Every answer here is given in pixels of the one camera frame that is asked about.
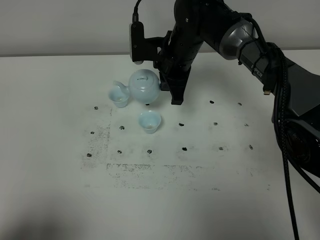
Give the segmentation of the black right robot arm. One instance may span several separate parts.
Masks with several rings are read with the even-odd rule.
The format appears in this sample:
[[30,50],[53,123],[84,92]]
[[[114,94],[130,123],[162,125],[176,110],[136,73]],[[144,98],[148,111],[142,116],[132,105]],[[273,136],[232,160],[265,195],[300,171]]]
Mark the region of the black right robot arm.
[[145,38],[138,11],[132,15],[131,59],[152,61],[160,88],[180,105],[191,65],[203,43],[226,60],[237,60],[274,95],[272,123],[284,157],[301,174],[320,174],[320,77],[267,42],[249,13],[222,0],[177,0],[175,25],[165,37]]

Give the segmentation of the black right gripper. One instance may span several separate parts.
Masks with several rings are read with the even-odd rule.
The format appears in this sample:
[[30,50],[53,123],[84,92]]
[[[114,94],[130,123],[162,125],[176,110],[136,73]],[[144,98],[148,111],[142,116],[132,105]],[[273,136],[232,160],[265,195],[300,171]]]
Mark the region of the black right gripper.
[[191,65],[203,44],[197,24],[176,24],[165,37],[144,38],[153,47],[160,47],[161,60],[154,66],[159,70],[160,90],[170,91],[171,104],[181,105]]

